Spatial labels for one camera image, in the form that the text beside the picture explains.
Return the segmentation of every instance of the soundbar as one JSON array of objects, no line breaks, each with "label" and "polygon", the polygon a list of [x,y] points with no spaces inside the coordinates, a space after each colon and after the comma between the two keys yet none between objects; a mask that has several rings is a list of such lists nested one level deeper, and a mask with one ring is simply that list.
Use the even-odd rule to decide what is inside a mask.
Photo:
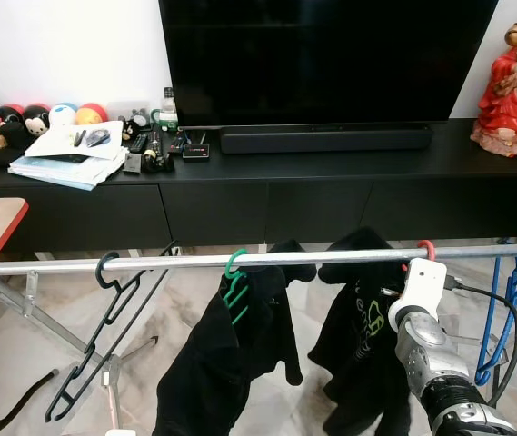
[{"label": "soundbar", "polygon": [[390,128],[361,126],[241,126],[220,130],[226,154],[411,150],[427,147],[433,131],[425,124]]}]

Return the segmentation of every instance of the red hanger hook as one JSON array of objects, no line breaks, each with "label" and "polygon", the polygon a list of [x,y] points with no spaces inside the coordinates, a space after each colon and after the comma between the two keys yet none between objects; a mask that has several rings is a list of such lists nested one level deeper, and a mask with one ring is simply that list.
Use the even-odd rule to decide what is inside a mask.
[{"label": "red hanger hook", "polygon": [[436,259],[436,249],[433,246],[432,241],[428,241],[427,239],[419,241],[418,242],[418,247],[419,248],[422,248],[422,247],[427,248],[428,249],[428,259],[430,261],[435,261],[435,259]]}]

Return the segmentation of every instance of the white paper stack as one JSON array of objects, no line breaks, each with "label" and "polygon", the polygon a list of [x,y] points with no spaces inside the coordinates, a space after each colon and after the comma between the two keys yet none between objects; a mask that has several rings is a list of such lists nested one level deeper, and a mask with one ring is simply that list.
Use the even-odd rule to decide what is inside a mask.
[{"label": "white paper stack", "polygon": [[[7,171],[44,182],[91,191],[124,163],[128,151],[121,146],[122,128],[122,122],[112,121],[50,129],[26,150],[24,156],[13,161]],[[76,132],[86,130],[86,138],[95,129],[109,130],[110,141],[91,148],[83,141],[78,147],[74,147]],[[90,157],[81,163],[46,158],[62,158],[69,155]]]}]

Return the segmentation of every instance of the graphic print on shirt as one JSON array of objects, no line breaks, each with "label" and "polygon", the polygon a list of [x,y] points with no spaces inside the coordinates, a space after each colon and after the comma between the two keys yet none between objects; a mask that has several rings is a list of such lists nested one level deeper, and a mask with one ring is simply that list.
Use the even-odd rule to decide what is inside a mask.
[{"label": "graphic print on shirt", "polygon": [[[355,284],[355,293],[359,294],[361,287],[359,281]],[[372,300],[369,307],[365,307],[365,302],[361,297],[357,297],[357,311],[359,317],[363,322],[362,330],[364,333],[364,339],[362,339],[357,346],[353,357],[356,361],[360,361],[372,353],[372,346],[370,340],[375,336],[385,325],[385,318],[381,313],[379,303],[376,300]],[[353,328],[358,331],[357,320],[353,324]]]}]

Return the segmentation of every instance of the tv screen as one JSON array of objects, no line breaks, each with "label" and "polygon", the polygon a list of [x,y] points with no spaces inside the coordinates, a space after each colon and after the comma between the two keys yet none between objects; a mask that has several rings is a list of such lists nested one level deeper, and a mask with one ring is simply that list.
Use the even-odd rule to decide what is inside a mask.
[{"label": "tv screen", "polygon": [[183,126],[448,119],[497,0],[160,0]]}]

